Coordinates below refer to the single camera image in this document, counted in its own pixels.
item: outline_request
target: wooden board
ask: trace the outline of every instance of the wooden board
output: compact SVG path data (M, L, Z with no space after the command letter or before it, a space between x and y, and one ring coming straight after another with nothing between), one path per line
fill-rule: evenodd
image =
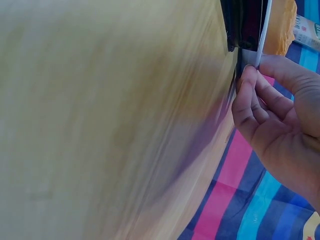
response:
M219 0L0 1L0 238L170 240L232 128Z

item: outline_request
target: striped fabric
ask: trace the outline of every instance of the striped fabric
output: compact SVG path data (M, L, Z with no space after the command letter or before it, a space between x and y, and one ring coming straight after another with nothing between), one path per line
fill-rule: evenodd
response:
M320 0L296 0L298 14L320 22ZM320 74L317 52L293 43L287 57ZM285 97L293 96L267 79ZM320 217L274 179L234 130L210 186L178 240L320 240Z

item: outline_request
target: light wood surface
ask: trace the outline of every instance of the light wood surface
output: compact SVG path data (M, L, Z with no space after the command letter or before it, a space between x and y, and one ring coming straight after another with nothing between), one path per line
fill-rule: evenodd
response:
M219 0L0 1L0 239L174 240L233 126Z

